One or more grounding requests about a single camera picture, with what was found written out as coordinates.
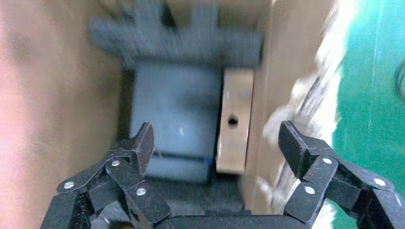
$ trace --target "cardboard box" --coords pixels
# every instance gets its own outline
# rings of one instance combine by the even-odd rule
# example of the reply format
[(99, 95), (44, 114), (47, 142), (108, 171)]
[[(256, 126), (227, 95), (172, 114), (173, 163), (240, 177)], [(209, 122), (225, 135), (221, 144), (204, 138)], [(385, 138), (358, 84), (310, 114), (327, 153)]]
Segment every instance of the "cardboard box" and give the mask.
[[(295, 80), (314, 69), (333, 2), (221, 1), (221, 25), (260, 29), (266, 35), (262, 67), (254, 76), (241, 181), (253, 213), (268, 212), (257, 177), (275, 185), (283, 162), (279, 149), (270, 148), (262, 137), (263, 126), (287, 102)], [(188, 5), (187, 0), (170, 1), (179, 25), (187, 24)], [(5, 102), (0, 228), (39, 228), (57, 184), (99, 160), (114, 141), (120, 61), (92, 47), (86, 36), (88, 16), (103, 13), (96, 0), (0, 3), (0, 44), (8, 53), (2, 64), (13, 69), (0, 75), (3, 85), (6, 79), (11, 82), (0, 95)]]

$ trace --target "gray comb-shaped part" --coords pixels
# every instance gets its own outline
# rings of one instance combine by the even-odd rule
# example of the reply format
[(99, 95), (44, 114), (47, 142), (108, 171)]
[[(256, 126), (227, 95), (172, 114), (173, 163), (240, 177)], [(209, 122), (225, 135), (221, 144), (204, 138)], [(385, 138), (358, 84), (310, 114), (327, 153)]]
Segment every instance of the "gray comb-shaped part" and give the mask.
[(138, 8), (118, 22), (95, 18), (89, 33), (94, 45), (123, 59), (133, 69), (139, 59), (256, 67), (263, 38), (258, 31), (218, 28), (218, 5), (194, 5), (191, 26), (163, 25), (164, 8), (157, 0), (139, 0)]

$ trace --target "hole in wooden block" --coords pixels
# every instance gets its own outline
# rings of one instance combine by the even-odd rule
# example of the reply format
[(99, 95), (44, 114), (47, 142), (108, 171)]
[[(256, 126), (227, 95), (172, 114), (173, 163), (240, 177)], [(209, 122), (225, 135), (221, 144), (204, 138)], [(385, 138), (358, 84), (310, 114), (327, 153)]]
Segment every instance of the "hole in wooden block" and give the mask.
[(236, 128), (238, 126), (238, 118), (234, 115), (231, 115), (228, 118), (228, 125), (230, 128)]

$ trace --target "blurred object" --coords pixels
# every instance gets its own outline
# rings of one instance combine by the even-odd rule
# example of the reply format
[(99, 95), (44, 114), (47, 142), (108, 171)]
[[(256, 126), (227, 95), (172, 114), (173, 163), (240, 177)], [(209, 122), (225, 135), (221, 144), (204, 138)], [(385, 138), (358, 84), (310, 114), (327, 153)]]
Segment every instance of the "blurred object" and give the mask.
[(191, 25), (176, 28), (167, 4), (138, 0), (124, 21), (93, 18), (89, 34), (94, 45), (119, 56), (126, 68), (138, 60), (217, 67), (257, 67), (263, 38), (259, 31), (218, 27), (216, 2), (195, 2)]
[[(287, 9), (284, 8), (286, 2), (293, 7), (281, 15), (279, 12)], [(272, 112), (263, 129), (267, 143), (259, 146), (258, 149), (263, 151), (261, 154), (251, 154), (252, 149), (249, 149), (242, 182), (247, 205), (254, 213), (282, 214), (299, 184), (277, 145), (281, 121), (292, 120), (305, 135), (331, 144), (337, 124), (336, 100), (341, 78), (338, 67), (345, 53), (345, 36), (353, 10), (353, 5), (346, 0), (324, 1), (322, 4), (285, 0), (276, 1), (273, 6), (271, 36), (274, 44), (270, 46), (268, 55), (271, 57), (265, 73), (275, 79), (269, 84), (267, 94), (273, 95), (267, 101), (271, 101), (267, 109)], [(286, 17), (290, 17), (288, 24), (285, 24)], [(288, 66), (282, 60), (289, 60)], [(294, 84), (289, 101), (284, 95), (287, 88), (291, 88), (288, 83)], [(257, 114), (255, 100), (252, 112)], [(331, 228), (334, 211), (326, 206), (321, 212), (326, 214), (320, 214), (313, 228)]]
[(226, 69), (216, 171), (243, 174), (253, 93), (252, 69)]
[[(317, 70), (305, 78), (299, 78), (291, 91), (290, 101), (278, 108), (269, 118), (263, 130), (263, 136), (268, 138), (269, 144), (277, 145), (277, 126), (283, 120), (291, 120), (303, 134), (325, 140), (329, 145), (332, 134), (336, 129), (337, 121), (337, 93), (341, 78), (338, 67), (345, 54), (345, 37), (353, 11), (353, 5), (347, 0), (338, 0), (330, 12), (323, 32), (323, 41), (320, 44), (315, 62)], [(299, 184), (293, 176), (288, 164), (281, 167), (277, 185), (271, 195), (270, 212), (281, 214), (289, 197)], [(321, 214), (322, 224), (315, 223), (313, 228), (331, 228), (334, 211)]]

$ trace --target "green surface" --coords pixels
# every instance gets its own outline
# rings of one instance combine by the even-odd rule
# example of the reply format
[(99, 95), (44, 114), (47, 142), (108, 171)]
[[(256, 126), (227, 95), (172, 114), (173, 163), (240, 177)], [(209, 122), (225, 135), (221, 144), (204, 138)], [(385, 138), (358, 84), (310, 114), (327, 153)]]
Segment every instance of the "green surface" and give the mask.
[[(405, 104), (396, 71), (405, 60), (405, 1), (358, 0), (338, 95), (333, 147), (343, 158), (388, 178), (405, 197)], [(354, 229), (339, 211), (336, 229)]]

